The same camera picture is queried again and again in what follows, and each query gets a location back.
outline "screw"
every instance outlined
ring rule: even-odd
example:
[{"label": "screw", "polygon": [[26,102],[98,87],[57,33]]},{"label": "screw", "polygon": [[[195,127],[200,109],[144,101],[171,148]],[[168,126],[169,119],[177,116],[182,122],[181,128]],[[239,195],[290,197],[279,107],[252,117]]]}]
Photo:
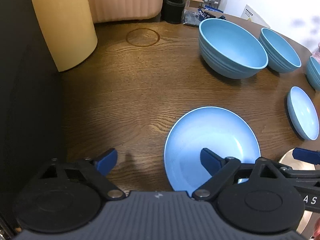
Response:
[{"label": "screw", "polygon": [[198,189],[195,191],[195,195],[199,198],[209,197],[210,191],[206,189]]},{"label": "screw", "polygon": [[113,190],[110,190],[107,194],[111,198],[120,198],[122,197],[123,192],[119,189],[113,189]]}]

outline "table surface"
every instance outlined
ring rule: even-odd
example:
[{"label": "table surface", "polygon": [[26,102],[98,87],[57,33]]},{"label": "table surface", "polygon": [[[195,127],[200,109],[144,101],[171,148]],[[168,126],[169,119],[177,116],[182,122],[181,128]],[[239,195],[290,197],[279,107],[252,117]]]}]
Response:
[{"label": "table surface", "polygon": [[[258,37],[261,26],[227,16]],[[279,160],[294,147],[320,149],[292,129],[285,98],[302,88],[320,113],[320,96],[305,77],[311,53],[286,38],[302,61],[288,74],[265,68],[232,80],[201,58],[198,28],[161,23],[96,26],[98,46],[81,65],[62,74],[68,159],[118,150],[108,175],[122,190],[171,190],[163,165],[164,143],[173,124],[201,106],[220,106],[241,116],[255,133],[261,155]]]}]

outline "large blue bowl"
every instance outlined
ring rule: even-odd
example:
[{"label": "large blue bowl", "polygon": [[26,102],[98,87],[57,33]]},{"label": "large blue bowl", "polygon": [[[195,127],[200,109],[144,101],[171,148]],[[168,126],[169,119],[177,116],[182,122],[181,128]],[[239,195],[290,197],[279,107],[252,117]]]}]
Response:
[{"label": "large blue bowl", "polygon": [[228,78],[251,77],[268,64],[265,49],[251,33],[222,19],[200,23],[199,47],[207,64]]},{"label": "large blue bowl", "polygon": [[320,64],[314,57],[310,57],[308,60],[307,78],[311,86],[320,91]]},{"label": "large blue bowl", "polygon": [[259,41],[266,49],[269,67],[279,73],[288,73],[301,67],[301,60],[291,45],[278,33],[262,28]]},{"label": "large blue bowl", "polygon": [[260,157],[258,141],[241,117],[215,106],[194,109],[174,124],[164,147],[164,167],[175,191],[187,191],[191,196],[211,178],[200,162],[202,148],[244,163]]},{"label": "large blue bowl", "polygon": [[292,87],[287,99],[288,112],[293,126],[305,140],[319,135],[319,119],[308,95],[299,87]]}]

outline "bowl rim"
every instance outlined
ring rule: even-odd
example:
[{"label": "bowl rim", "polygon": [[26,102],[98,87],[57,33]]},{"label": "bowl rim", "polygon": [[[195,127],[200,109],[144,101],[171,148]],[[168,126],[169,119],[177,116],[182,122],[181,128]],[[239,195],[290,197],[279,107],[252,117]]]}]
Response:
[{"label": "bowl rim", "polygon": [[312,64],[312,67],[317,71],[317,73],[320,75],[320,63],[313,57],[310,56],[309,58],[309,62]]},{"label": "bowl rim", "polygon": [[[203,24],[204,22],[206,22],[206,21],[212,21],[212,20],[214,20],[214,21],[224,21],[224,22],[227,23],[227,24],[233,24],[233,25],[235,25],[235,26],[243,29],[243,30],[244,30],[245,32],[247,32],[248,34],[250,34],[250,35],[258,42],[258,44],[260,44],[260,46],[262,47],[262,49],[263,49],[263,51],[264,51],[264,53],[265,53],[265,55],[266,55],[267,62],[266,62],[263,66],[261,66],[261,67],[252,67],[252,66],[247,66],[247,65],[240,64],[239,62],[236,62],[236,61],[232,60],[231,58],[229,58],[228,56],[224,55],[220,50],[218,50],[215,46],[213,46],[213,45],[211,44],[211,42],[209,42],[209,41],[207,40],[207,38],[205,37],[205,35],[204,35],[203,32],[202,32],[202,29],[201,29],[202,24]],[[250,32],[248,32],[246,29],[242,28],[242,27],[239,26],[238,24],[235,24],[235,23],[230,22],[230,21],[227,21],[227,20],[222,20],[222,19],[217,19],[217,18],[209,18],[209,19],[205,19],[205,20],[203,20],[202,22],[200,22],[200,25],[199,25],[199,33],[201,34],[202,38],[203,38],[207,43],[209,43],[210,46],[213,47],[217,52],[219,52],[221,55],[223,55],[224,57],[227,57],[229,60],[231,60],[232,62],[234,62],[234,63],[236,63],[236,64],[238,64],[238,65],[241,65],[241,66],[243,66],[243,67],[250,68],[250,69],[264,69],[264,68],[268,65],[268,62],[269,62],[268,54],[267,54],[265,48],[264,48],[264,47],[262,46],[262,44],[260,43],[260,41],[258,41],[258,39],[257,39],[255,36],[253,36]]]},{"label": "bowl rim", "polygon": [[314,140],[316,140],[316,139],[318,138],[318,136],[319,136],[319,118],[318,118],[318,115],[317,115],[317,122],[318,122],[317,135],[316,135],[315,138],[311,138],[310,135],[307,134],[306,131],[303,129],[303,127],[302,127],[302,125],[301,125],[301,121],[299,120],[298,116],[296,115],[295,106],[294,106],[294,104],[293,104],[293,102],[292,102],[292,90],[293,90],[293,89],[298,89],[298,90],[302,91],[302,93],[304,93],[304,94],[307,96],[307,98],[310,100],[310,102],[311,102],[311,104],[312,104],[312,106],[313,106],[313,109],[315,110],[315,112],[316,112],[316,114],[317,114],[316,108],[315,108],[315,106],[314,106],[311,98],[308,96],[308,94],[307,94],[303,89],[301,89],[300,87],[297,87],[297,86],[294,86],[294,87],[292,87],[292,88],[290,89],[289,98],[290,98],[290,103],[291,103],[292,108],[293,108],[293,114],[294,114],[295,117],[297,118],[297,120],[298,120],[298,122],[299,122],[299,125],[300,125],[301,129],[303,130],[304,134],[305,134],[310,140],[313,140],[313,141],[314,141]]},{"label": "bowl rim", "polygon": [[[292,62],[290,62],[289,60],[287,60],[287,59],[271,44],[271,42],[270,42],[270,41],[268,40],[268,38],[265,36],[264,30],[272,31],[273,33],[277,34],[281,39],[283,39],[283,40],[289,45],[289,47],[294,51],[295,55],[298,57],[298,59],[299,59],[299,61],[300,61],[300,64],[299,64],[299,65],[295,65],[295,64],[293,64]],[[300,59],[298,53],[297,53],[297,52],[295,51],[295,49],[290,45],[290,43],[287,42],[282,36],[280,36],[280,35],[279,35],[278,33],[276,33],[274,30],[271,30],[271,29],[266,28],[266,27],[261,28],[260,35],[262,35],[263,38],[268,42],[268,44],[270,44],[270,46],[272,47],[272,49],[277,52],[278,56],[280,56],[282,59],[286,60],[287,62],[289,62],[292,66],[295,66],[296,68],[300,68],[300,67],[301,67],[302,63],[301,63],[301,59]]]},{"label": "bowl rim", "polygon": [[218,108],[218,109],[226,110],[227,112],[230,112],[231,114],[234,114],[235,116],[239,117],[240,120],[242,120],[242,121],[247,125],[247,127],[250,129],[250,131],[252,132],[252,134],[253,134],[253,136],[254,136],[254,138],[255,138],[255,140],[256,140],[257,146],[258,146],[259,156],[261,157],[260,146],[259,146],[259,142],[258,142],[258,140],[257,140],[256,135],[254,134],[254,132],[253,132],[253,130],[251,129],[251,127],[247,124],[247,122],[246,122],[245,120],[243,120],[239,115],[237,115],[236,113],[234,113],[234,112],[232,112],[232,111],[230,111],[230,110],[228,110],[228,109],[226,109],[226,108],[219,107],[219,106],[201,106],[201,107],[195,108],[195,109],[190,110],[189,112],[185,113],[182,117],[180,117],[180,118],[175,122],[175,124],[172,126],[170,132],[168,133],[167,139],[165,140],[164,152],[163,152],[164,170],[165,170],[165,173],[166,173],[166,175],[167,175],[167,178],[168,178],[169,183],[170,183],[171,187],[173,188],[173,190],[175,190],[174,188],[176,188],[176,183],[173,185],[173,183],[171,182],[171,179],[172,179],[172,178],[177,179],[177,178],[175,177],[175,175],[174,175],[173,172],[171,172],[171,179],[169,179],[169,177],[168,177],[168,171],[169,171],[169,170],[172,171],[172,167],[167,167],[168,165],[167,165],[167,161],[166,161],[166,152],[167,152],[166,149],[167,149],[168,139],[169,139],[169,137],[170,137],[170,135],[171,135],[171,132],[173,131],[174,127],[180,122],[180,120],[182,120],[187,114],[190,114],[190,113],[192,113],[192,112],[194,112],[194,111],[196,111],[196,110],[202,109],[202,108]]}]

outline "ring mark on table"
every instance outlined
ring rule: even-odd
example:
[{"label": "ring mark on table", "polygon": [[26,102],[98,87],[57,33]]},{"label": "ring mark on table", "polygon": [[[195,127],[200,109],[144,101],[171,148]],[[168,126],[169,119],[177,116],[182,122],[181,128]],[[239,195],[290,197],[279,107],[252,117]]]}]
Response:
[{"label": "ring mark on table", "polygon": [[125,40],[136,47],[149,47],[160,40],[160,35],[148,28],[139,28],[127,33]]}]

